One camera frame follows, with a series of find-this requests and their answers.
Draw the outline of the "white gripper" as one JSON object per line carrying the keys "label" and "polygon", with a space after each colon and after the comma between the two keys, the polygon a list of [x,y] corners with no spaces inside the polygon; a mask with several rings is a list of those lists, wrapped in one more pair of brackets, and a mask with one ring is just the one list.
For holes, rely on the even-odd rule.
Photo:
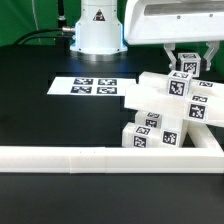
{"label": "white gripper", "polygon": [[209,41],[200,66],[209,71],[224,40],[224,0],[128,0],[124,37],[130,45],[164,44],[171,70],[175,43]]}

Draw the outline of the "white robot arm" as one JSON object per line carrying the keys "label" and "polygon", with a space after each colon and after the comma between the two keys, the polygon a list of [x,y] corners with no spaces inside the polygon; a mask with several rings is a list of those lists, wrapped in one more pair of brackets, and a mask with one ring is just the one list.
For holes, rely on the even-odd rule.
{"label": "white robot arm", "polygon": [[170,66],[177,43],[205,42],[206,65],[224,41],[224,0],[127,0],[124,21],[118,0],[81,0],[73,52],[97,60],[125,52],[129,45],[162,44]]}

